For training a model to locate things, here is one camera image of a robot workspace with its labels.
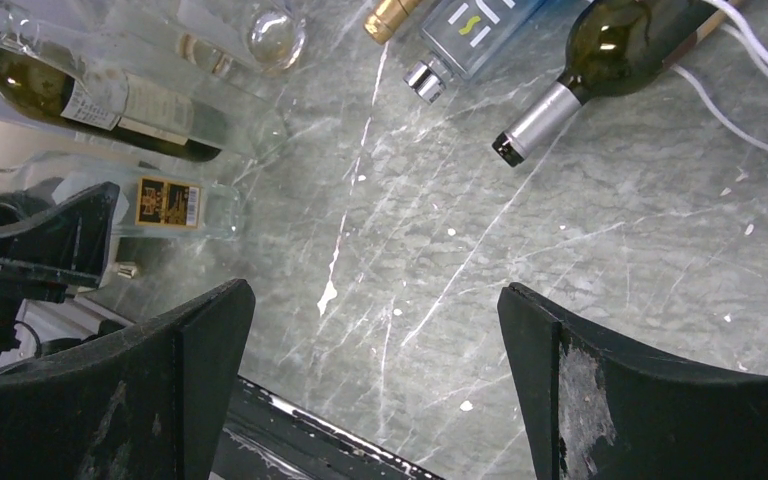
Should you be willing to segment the blue label water bottle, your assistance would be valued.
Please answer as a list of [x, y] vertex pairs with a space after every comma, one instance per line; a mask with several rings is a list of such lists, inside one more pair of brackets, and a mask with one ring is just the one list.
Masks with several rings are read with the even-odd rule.
[[425, 102], [435, 102], [452, 81], [475, 77], [544, 5], [543, 0], [437, 2], [419, 25], [427, 57], [406, 73], [405, 84]]

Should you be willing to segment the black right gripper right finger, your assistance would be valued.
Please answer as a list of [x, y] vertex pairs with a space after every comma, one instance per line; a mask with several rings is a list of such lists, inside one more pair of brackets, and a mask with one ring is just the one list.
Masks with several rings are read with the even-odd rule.
[[540, 479], [768, 479], [768, 376], [653, 348], [526, 286], [499, 324]]

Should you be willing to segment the brown label bottle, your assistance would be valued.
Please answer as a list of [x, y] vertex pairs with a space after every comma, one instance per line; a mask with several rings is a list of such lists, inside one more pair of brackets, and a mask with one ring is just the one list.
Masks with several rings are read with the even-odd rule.
[[119, 187], [115, 236], [233, 240], [245, 224], [231, 186], [62, 151], [0, 168], [0, 200], [30, 215], [105, 182]]

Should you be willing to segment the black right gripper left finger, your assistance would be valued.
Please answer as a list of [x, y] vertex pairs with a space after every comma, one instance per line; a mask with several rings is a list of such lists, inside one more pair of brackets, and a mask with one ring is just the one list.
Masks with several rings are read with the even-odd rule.
[[250, 285], [0, 375], [0, 479], [205, 479], [252, 325]]

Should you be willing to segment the clear bottle white label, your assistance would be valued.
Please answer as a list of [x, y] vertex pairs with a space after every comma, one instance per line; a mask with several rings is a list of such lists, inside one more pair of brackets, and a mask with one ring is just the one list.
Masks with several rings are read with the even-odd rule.
[[306, 43], [295, 1], [73, 1], [90, 28], [129, 32], [198, 68], [228, 78], [238, 71], [280, 74]]

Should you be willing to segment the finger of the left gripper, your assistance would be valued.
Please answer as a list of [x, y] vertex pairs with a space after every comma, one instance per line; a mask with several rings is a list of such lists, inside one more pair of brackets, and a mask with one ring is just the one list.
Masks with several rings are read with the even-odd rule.
[[25, 218], [0, 205], [0, 292], [99, 288], [119, 192], [104, 182]]

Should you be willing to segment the gold capped wine bottle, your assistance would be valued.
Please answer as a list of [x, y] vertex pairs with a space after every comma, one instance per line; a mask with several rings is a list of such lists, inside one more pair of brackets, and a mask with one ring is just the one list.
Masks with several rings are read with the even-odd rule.
[[364, 21], [364, 30], [379, 45], [386, 44], [422, 0], [380, 0]]

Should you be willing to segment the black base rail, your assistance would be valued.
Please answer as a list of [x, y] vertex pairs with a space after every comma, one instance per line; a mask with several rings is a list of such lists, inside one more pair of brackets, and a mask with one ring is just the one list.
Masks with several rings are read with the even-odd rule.
[[433, 472], [236, 379], [211, 479], [436, 479]]

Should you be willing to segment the silver capped dark bottle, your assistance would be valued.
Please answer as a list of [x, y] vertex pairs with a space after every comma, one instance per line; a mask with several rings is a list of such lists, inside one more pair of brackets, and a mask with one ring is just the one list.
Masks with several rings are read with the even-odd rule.
[[560, 76], [492, 148], [509, 166], [522, 164], [586, 103], [648, 86], [725, 18], [704, 1], [592, 2], [570, 30]]

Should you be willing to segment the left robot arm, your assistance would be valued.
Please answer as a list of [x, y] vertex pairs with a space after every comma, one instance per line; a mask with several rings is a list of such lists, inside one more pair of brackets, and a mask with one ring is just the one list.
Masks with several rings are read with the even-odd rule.
[[[120, 189], [0, 208], [0, 355], [24, 301], [96, 286]], [[154, 318], [0, 373], [0, 479], [205, 479], [256, 305], [229, 280]]]

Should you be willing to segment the dark green wine bottle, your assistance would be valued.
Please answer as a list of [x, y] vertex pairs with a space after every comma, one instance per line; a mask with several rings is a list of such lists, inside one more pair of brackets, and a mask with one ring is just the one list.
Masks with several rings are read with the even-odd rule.
[[75, 80], [29, 56], [0, 48], [0, 96], [40, 123], [95, 135], [144, 150], [203, 163], [221, 151], [193, 140], [176, 143], [120, 126], [121, 118], [94, 104]]

